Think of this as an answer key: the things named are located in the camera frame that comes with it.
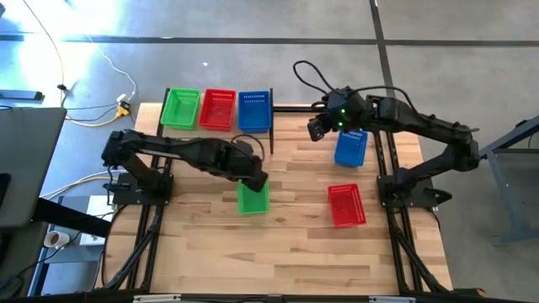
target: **wooden table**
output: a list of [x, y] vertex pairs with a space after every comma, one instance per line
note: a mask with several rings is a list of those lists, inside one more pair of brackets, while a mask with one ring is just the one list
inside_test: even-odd
[[[160, 111], [161, 104], [142, 104], [136, 130], [156, 134]], [[398, 292], [387, 218], [376, 191], [379, 172], [372, 134], [369, 134], [365, 165], [341, 167], [334, 163], [337, 134], [327, 134], [323, 140], [311, 142], [306, 127], [309, 117], [312, 114], [275, 113], [273, 156], [268, 135], [258, 135], [266, 150], [264, 170], [269, 173], [271, 210], [265, 215], [239, 215], [236, 183], [201, 173], [184, 162], [174, 162], [173, 198], [164, 212], [152, 292], [296, 295], [395, 295]], [[231, 138], [239, 133], [238, 129], [213, 132], [165, 128], [163, 135]], [[416, 135], [396, 134], [395, 141], [403, 167], [423, 161]], [[259, 154], [256, 142], [252, 144]], [[359, 186], [366, 211], [364, 226], [333, 227], [327, 188], [344, 183]], [[112, 278], [133, 249], [140, 210], [139, 206], [128, 206], [114, 224], [106, 252], [107, 279]], [[410, 219], [419, 256], [437, 279], [451, 288], [434, 217], [426, 210], [411, 209]], [[409, 262], [403, 259], [408, 285], [412, 285]], [[142, 261], [139, 281], [144, 266]]]

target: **blue basket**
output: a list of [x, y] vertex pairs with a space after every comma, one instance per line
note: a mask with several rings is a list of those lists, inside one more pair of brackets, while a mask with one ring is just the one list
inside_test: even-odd
[[363, 166], [367, 149], [368, 133], [354, 130], [347, 133], [341, 131], [335, 148], [335, 162], [349, 167]]
[[237, 97], [238, 127], [245, 133], [266, 132], [271, 127], [270, 92], [240, 92]]

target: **plastic basket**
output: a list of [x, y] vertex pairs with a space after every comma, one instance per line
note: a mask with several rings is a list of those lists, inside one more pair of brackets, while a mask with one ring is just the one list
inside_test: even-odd
[[330, 186], [328, 194], [335, 227], [356, 226], [367, 222], [357, 184]]
[[248, 189], [237, 182], [237, 211], [240, 215], [263, 214], [270, 210], [270, 181], [266, 181], [260, 192]]
[[347, 133], [341, 131], [335, 148], [335, 162], [338, 164], [360, 167], [365, 160], [368, 133], [354, 130]]
[[271, 127], [270, 92], [240, 92], [237, 116], [238, 127], [245, 133], [268, 131]]
[[200, 112], [200, 126], [208, 130], [229, 131], [232, 127], [236, 92], [223, 89], [206, 89]]
[[200, 107], [200, 91], [188, 88], [171, 88], [161, 117], [161, 124], [168, 127], [193, 130]]

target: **concrete floor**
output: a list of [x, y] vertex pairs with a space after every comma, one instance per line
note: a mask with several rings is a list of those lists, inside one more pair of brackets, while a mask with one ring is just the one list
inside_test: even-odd
[[[18, 0], [3, 1], [0, 35], [41, 32]], [[124, 35], [224, 38], [376, 37], [368, 0], [28, 0], [55, 37]], [[539, 2], [533, 0], [378, 0], [382, 30], [389, 40], [427, 40], [430, 46], [388, 46], [390, 74], [382, 75], [376, 45], [250, 44], [102, 44], [101, 50], [139, 85], [136, 103], [161, 102], [166, 87], [275, 88], [275, 102], [311, 103], [317, 93], [293, 76], [291, 65], [307, 59], [317, 64], [335, 86], [383, 84], [390, 76], [404, 88], [419, 111], [478, 127], [479, 145], [539, 114], [537, 47], [443, 47], [433, 40], [539, 40]], [[67, 106], [114, 102], [131, 84], [110, 69], [89, 43], [60, 43], [65, 84], [73, 89]], [[57, 106], [60, 68], [44, 35], [24, 42], [0, 41], [0, 85], [44, 91], [44, 105]], [[317, 81], [303, 70], [305, 78]], [[95, 109], [76, 117], [95, 117]], [[122, 119], [90, 129], [66, 122], [43, 192], [90, 173], [102, 171], [100, 152], [112, 130], [132, 127]], [[539, 137], [533, 146], [539, 146]], [[443, 146], [421, 139], [425, 158]], [[506, 214], [485, 162], [470, 173], [446, 173], [435, 186], [454, 194], [439, 217], [451, 278], [455, 287], [481, 287], [488, 295], [539, 300], [539, 241], [493, 247], [491, 237], [508, 231]], [[102, 194], [100, 183], [80, 186], [72, 195]], [[51, 268], [44, 292], [91, 287], [95, 265]]]

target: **butcher block tabletop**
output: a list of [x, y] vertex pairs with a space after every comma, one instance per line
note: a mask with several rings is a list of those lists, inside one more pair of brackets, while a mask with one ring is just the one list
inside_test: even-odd
[[[141, 104], [136, 130], [155, 135], [162, 104]], [[173, 197], [164, 209], [151, 292], [288, 295], [396, 295], [398, 293], [387, 217], [376, 191], [378, 164], [369, 134], [363, 167], [334, 163], [337, 133], [312, 142], [307, 122], [314, 114], [275, 113], [275, 152], [269, 134], [264, 170], [269, 174], [270, 210], [239, 215], [237, 184], [174, 161]], [[241, 134], [234, 118], [230, 132], [165, 127], [163, 136], [190, 138]], [[255, 153], [258, 144], [248, 138]], [[402, 167], [423, 161], [418, 137], [395, 134]], [[141, 157], [149, 165], [150, 157]], [[334, 228], [328, 186], [356, 183], [366, 224]], [[129, 205], [115, 220], [106, 251], [110, 280], [130, 255], [141, 206]], [[432, 214], [410, 209], [416, 250], [446, 288], [451, 280], [440, 232]], [[146, 253], [138, 271], [140, 283]], [[408, 285], [409, 261], [403, 256]]]

